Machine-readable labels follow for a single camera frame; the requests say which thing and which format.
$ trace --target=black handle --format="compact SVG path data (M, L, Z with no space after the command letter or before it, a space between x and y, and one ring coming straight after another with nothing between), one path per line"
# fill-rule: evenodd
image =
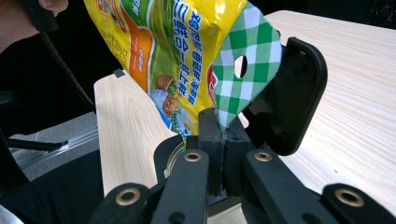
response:
M22 2L38 32L46 33L58 29L58 22L52 11L40 6L38 0L22 0Z

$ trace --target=finger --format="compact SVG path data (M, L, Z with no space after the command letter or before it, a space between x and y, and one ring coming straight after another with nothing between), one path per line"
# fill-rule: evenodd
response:
M38 2L46 10L54 12L64 11L69 4L68 0L38 0Z

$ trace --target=black pants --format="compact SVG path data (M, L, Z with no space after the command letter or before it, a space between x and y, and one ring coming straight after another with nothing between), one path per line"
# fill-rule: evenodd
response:
M28 223L87 223L104 199L99 150L40 176L0 204Z

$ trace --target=green and white checkered bag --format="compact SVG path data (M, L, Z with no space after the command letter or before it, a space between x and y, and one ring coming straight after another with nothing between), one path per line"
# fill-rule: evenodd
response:
M247 3L213 63L213 71L219 80L215 95L217 118L222 130L275 76L281 54L279 33L259 9ZM247 71L239 78L235 75L234 62L243 55L247 58Z

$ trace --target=wooden table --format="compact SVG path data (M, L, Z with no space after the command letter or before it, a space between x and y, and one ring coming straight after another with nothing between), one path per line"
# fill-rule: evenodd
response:
M282 44L296 36L317 47L329 73L299 150L282 160L308 188L345 183L396 215L396 31L290 11L266 19ZM153 186L153 151L173 134L130 77L94 88L105 194L125 182Z

